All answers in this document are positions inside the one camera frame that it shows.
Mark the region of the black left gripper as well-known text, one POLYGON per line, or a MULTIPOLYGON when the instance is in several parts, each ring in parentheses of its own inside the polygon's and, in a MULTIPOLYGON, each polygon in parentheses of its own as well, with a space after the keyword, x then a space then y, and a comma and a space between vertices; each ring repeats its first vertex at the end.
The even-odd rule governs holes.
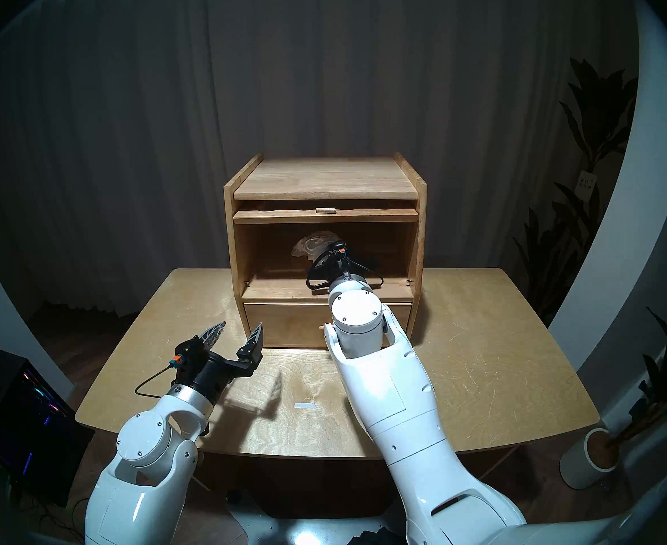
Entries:
POLYGON ((210 352, 225 329, 226 322, 219 322, 195 336, 195 351, 201 353, 193 360, 186 386, 202 395, 211 405, 216 405, 222 392, 236 378, 249 378, 262 360, 264 327, 258 323, 245 344, 236 355, 237 360, 228 360, 210 352))

